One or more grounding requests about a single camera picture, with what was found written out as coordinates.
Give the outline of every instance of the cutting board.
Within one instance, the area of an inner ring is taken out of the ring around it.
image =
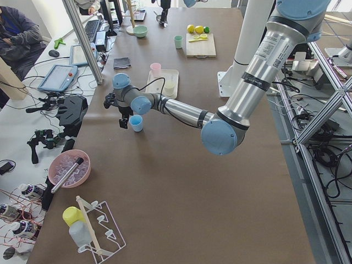
[[[214,35],[208,34],[208,40],[188,42],[193,40],[196,34],[187,33],[186,35],[186,55],[187,57],[216,57]]]

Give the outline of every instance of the green bowl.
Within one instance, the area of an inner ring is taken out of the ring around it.
[[[145,37],[147,35],[148,28],[146,26],[135,26],[133,33],[136,37]]]

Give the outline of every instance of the pink bowl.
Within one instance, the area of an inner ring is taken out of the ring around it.
[[[88,162],[87,171],[85,172],[85,174],[83,175],[82,178],[75,181],[73,184],[65,185],[65,183],[64,183],[61,187],[62,188],[73,188],[73,187],[76,187],[76,186],[84,183],[90,174],[91,164],[90,164],[89,156],[87,155],[86,152],[84,152],[82,150],[68,150],[68,151],[61,153],[59,156],[57,156],[53,160],[53,162],[50,164],[50,167],[49,167],[48,177],[49,177],[50,182],[52,184],[58,183],[59,178],[56,177],[57,170],[58,170],[58,167],[61,167],[64,164],[64,160],[69,160],[69,161],[75,162],[78,157],[83,158],[84,161],[80,166],[78,166],[77,169],[79,169],[84,163]]]

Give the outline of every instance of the bowl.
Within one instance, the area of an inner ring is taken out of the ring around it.
[[[50,182],[56,185],[79,157],[83,158],[83,163],[78,166],[61,188],[73,188],[85,182],[90,174],[91,164],[89,156],[82,150],[68,150],[57,156],[49,167]]]
[[[147,35],[148,28],[146,26],[135,26],[133,33],[136,37],[145,37]]]

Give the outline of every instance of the green object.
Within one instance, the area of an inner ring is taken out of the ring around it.
[[[145,37],[147,35],[148,28],[146,26],[135,26],[133,33],[136,37]]]
[[[210,32],[210,28],[208,26],[204,27],[204,33],[208,34]]]
[[[54,41],[54,49],[57,50],[57,48],[59,47],[59,45],[66,45],[66,43],[64,43],[62,37],[58,38],[57,40]]]

